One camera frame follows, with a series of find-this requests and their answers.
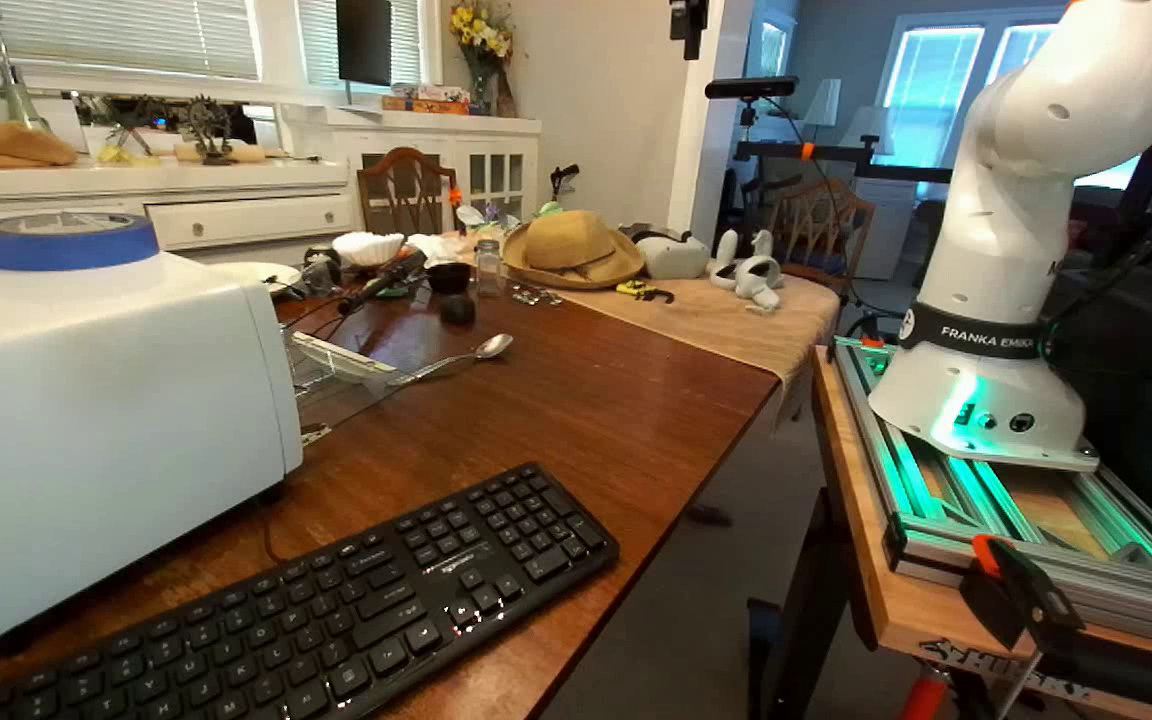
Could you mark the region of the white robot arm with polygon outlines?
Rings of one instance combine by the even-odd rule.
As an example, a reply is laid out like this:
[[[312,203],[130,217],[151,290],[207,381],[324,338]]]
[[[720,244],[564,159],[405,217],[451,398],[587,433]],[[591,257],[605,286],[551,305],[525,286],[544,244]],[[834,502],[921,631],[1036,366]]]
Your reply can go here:
[[[923,442],[1093,472],[1083,398],[1044,360],[1074,182],[1152,142],[1152,0],[1074,0],[1044,46],[987,83],[946,224],[868,408]]]

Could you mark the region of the aluminium rail robot base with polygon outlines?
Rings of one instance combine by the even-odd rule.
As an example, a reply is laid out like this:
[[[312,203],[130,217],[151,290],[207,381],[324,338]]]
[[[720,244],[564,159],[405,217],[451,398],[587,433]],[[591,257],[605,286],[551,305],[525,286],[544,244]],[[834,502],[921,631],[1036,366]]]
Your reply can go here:
[[[1087,624],[1152,640],[1152,506],[1114,472],[1048,472],[946,455],[868,408],[892,350],[838,337],[841,371],[886,510],[887,567],[958,583],[971,540],[1042,565]]]

